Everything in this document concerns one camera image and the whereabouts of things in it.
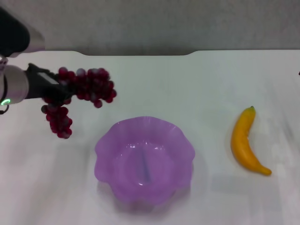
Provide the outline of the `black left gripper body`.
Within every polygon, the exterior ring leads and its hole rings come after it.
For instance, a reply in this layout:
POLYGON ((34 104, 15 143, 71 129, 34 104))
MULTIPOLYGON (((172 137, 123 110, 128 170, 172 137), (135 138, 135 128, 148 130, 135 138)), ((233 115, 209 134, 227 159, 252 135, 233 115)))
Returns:
POLYGON ((61 86, 55 79, 55 73, 29 63, 25 74, 29 82, 26 99, 47 98, 54 101, 61 100, 61 86))

